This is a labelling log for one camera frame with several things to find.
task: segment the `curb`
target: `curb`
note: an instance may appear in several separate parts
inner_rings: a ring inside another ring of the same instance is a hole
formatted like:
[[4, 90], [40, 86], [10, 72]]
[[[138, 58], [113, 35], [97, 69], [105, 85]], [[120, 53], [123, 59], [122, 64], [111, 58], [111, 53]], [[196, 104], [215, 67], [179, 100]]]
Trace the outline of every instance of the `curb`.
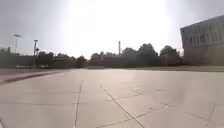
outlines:
[[10, 79], [6, 79], [6, 80], [0, 80], [0, 85], [16, 82], [16, 81], [20, 81], [20, 80], [30, 79], [30, 78], [34, 78], [34, 77], [56, 74], [56, 73], [60, 73], [60, 72], [40, 73], [40, 74], [33, 74], [33, 75], [16, 77], [16, 78], [10, 78]]

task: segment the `street lamp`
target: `street lamp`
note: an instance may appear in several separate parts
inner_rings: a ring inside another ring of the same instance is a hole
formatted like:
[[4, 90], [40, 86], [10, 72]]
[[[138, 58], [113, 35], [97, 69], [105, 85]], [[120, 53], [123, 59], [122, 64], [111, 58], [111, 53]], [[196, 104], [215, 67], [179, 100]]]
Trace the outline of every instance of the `street lamp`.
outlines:
[[34, 56], [34, 69], [36, 68], [37, 42], [38, 42], [38, 40], [34, 40], [34, 50], [33, 50], [33, 56]]
[[22, 37], [22, 36], [21, 36], [21, 35], [18, 35], [18, 34], [15, 34], [15, 35], [13, 35], [13, 36], [16, 37], [16, 44], [15, 44], [15, 53], [16, 53], [18, 39], [19, 39], [20, 37]]

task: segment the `building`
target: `building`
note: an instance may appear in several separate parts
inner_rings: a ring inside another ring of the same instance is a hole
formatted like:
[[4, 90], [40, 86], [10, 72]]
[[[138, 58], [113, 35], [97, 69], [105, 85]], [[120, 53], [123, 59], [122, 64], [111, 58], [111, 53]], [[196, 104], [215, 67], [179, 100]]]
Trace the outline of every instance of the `building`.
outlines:
[[184, 59], [192, 65], [224, 65], [224, 16], [180, 29]]

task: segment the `tree line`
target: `tree line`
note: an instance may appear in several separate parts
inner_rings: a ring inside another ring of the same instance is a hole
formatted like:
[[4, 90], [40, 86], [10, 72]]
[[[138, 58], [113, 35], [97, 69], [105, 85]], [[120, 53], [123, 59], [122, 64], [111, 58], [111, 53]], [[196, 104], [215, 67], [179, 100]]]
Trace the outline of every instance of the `tree line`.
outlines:
[[39, 52], [37, 56], [21, 55], [11, 52], [9, 48], [0, 49], [0, 68], [83, 68], [103, 66], [106, 68], [132, 68], [148, 66], [178, 66], [183, 64], [176, 49], [165, 46], [158, 54], [151, 44], [143, 44], [138, 50], [125, 48], [120, 55], [100, 52], [91, 55], [89, 60], [84, 56], [75, 58], [66, 54], [55, 55], [52, 52]]
[[183, 59], [177, 50], [171, 46], [165, 46], [158, 54], [151, 44], [143, 44], [138, 50], [127, 47], [121, 55], [104, 54], [104, 52], [94, 53], [88, 64], [108, 68], [179, 66], [183, 64]]

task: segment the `paved plaza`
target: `paved plaza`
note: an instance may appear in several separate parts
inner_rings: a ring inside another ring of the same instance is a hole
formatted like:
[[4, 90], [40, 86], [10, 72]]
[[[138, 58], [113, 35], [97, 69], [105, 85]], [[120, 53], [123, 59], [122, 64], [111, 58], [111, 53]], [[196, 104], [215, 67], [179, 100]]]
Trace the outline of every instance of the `paved plaza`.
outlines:
[[70, 70], [0, 85], [5, 128], [224, 128], [224, 73]]

